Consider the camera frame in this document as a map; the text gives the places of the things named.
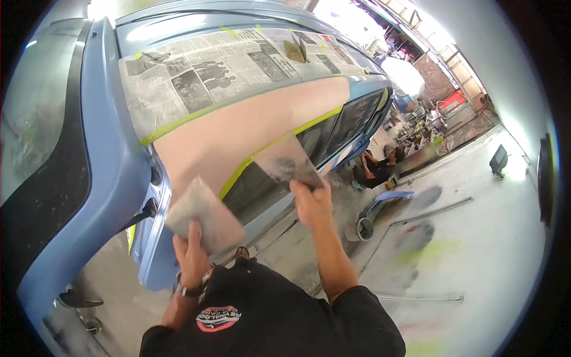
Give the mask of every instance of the light blue car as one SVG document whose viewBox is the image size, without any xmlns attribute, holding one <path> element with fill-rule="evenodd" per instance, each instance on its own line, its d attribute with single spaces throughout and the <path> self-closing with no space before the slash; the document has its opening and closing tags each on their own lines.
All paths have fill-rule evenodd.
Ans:
<svg viewBox="0 0 571 357">
<path fill-rule="evenodd" d="M 145 32 L 153 23 L 166 31 Z M 382 69 L 333 27 L 279 1 L 173 1 L 119 18 L 115 28 L 106 18 L 52 23 L 25 49 L 2 107 L 2 272 L 10 272 L 2 279 L 36 329 L 91 257 L 128 226 L 140 282 L 150 290 L 174 284 L 164 226 L 169 177 L 153 145 L 135 135 L 118 61 L 221 26 L 331 35 L 368 68 L 347 76 L 342 108 L 297 133 L 318 170 L 361 154 L 381 125 L 393 101 Z M 293 195 L 257 165 L 236 172 L 219 197 L 244 225 L 248 245 L 293 209 Z"/>
</svg>

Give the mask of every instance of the garage floor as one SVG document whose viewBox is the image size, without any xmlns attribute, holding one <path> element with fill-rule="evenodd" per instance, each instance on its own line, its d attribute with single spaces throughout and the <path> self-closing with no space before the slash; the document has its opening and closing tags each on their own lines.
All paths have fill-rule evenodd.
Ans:
<svg viewBox="0 0 571 357">
<path fill-rule="evenodd" d="M 504 180 L 488 167 L 500 143 L 511 154 Z M 379 147 L 372 143 L 373 154 Z M 537 190 L 521 154 L 513 138 L 497 126 L 412 175 L 412 184 L 398 190 L 415 195 L 383 210 L 371 240 L 342 238 L 360 283 L 377 294 L 400 329 L 407 356 L 492 355 L 518 318 L 545 243 Z M 342 236 L 345 225 L 383 191 L 356 191 L 350 178 L 350 168 L 329 175 L 333 215 Z M 467 197 L 472 200 L 445 212 L 389 226 Z M 295 218 L 293 212 L 265 233 L 250 248 L 251 255 L 310 295 L 325 298 L 311 236 L 300 223 L 290 227 Z M 168 304 L 170 292 L 145 290 L 137 273 L 120 234 L 78 277 L 78 287 L 88 297 L 105 301 L 84 313 L 102 321 L 96 338 L 111 356 L 137 356 L 143 333 L 159 323 Z"/>
</svg>

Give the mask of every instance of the person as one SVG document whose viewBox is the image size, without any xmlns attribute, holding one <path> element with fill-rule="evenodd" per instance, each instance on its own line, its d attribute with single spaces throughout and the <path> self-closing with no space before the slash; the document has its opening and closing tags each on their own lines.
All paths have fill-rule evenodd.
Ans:
<svg viewBox="0 0 571 357">
<path fill-rule="evenodd" d="M 200 224 L 188 241 L 173 237 L 180 283 L 160 326 L 142 338 L 140 356 L 404 356 L 404 341 L 378 298 L 359 285 L 332 217 L 331 188 L 313 193 L 292 180 L 297 216 L 311 230 L 325 299 L 236 252 L 235 265 L 216 266 L 202 301 L 208 258 Z"/>
<path fill-rule="evenodd" d="M 391 166 L 405 159 L 404 151 L 399 147 L 395 149 L 387 144 L 383 151 L 386 159 L 382 161 L 375 159 L 369 151 L 359 156 L 361 165 L 353 168 L 354 187 L 361 189 L 377 187 L 391 177 L 393 174 Z"/>
</svg>

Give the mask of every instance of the sandal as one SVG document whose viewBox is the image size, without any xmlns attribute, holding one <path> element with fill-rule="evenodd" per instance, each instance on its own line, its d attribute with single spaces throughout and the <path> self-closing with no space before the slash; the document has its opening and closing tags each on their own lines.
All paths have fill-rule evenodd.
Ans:
<svg viewBox="0 0 571 357">
<path fill-rule="evenodd" d="M 250 262 L 256 262 L 257 259 L 256 258 L 251 258 L 250 259 L 250 252 L 248 251 L 248 248 L 244 247 L 244 246 L 239 246 L 236 249 L 236 258 L 242 257 L 246 260 L 249 260 Z"/>
</svg>

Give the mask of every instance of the car window glass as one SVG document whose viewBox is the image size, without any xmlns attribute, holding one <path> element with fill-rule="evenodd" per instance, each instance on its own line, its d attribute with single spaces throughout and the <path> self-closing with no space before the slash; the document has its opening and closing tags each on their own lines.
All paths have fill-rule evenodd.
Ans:
<svg viewBox="0 0 571 357">
<path fill-rule="evenodd" d="M 34 36 L 2 106 L 2 204 L 48 159 L 62 130 L 67 75 L 81 20 L 55 22 Z"/>
<path fill-rule="evenodd" d="M 322 163 L 317 161 L 318 156 L 327 142 L 338 116 L 339 114 L 334 114 L 297 135 L 305 153 L 315 166 Z"/>
<path fill-rule="evenodd" d="M 255 162 L 250 163 L 222 202 L 238 218 L 247 224 L 289 193 L 278 185 Z"/>
<path fill-rule="evenodd" d="M 343 106 L 329 144 L 320 159 L 327 159 L 363 130 L 377 107 L 380 96 L 381 91 L 376 91 Z"/>
<path fill-rule="evenodd" d="M 317 156 L 327 142 L 337 116 L 338 114 L 334 114 L 297 135 L 314 165 L 319 164 L 316 162 Z M 238 177 L 222 202 L 241 224 L 247 224 L 288 193 L 285 187 L 278 185 L 255 162 L 252 162 Z"/>
</svg>

